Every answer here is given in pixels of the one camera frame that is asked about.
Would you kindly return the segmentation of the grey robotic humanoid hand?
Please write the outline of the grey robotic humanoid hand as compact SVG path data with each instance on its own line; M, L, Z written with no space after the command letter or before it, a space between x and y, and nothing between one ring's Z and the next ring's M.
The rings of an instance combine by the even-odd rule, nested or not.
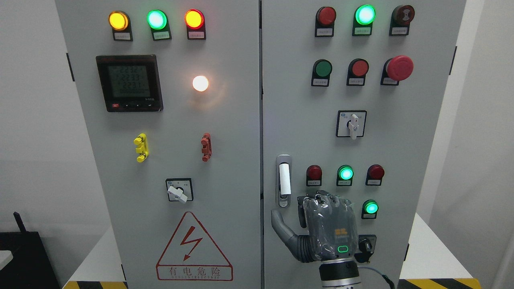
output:
M299 196L298 214L307 235L297 235L281 212L271 211L271 225L294 258L302 263L352 258L358 233L352 202L325 190Z

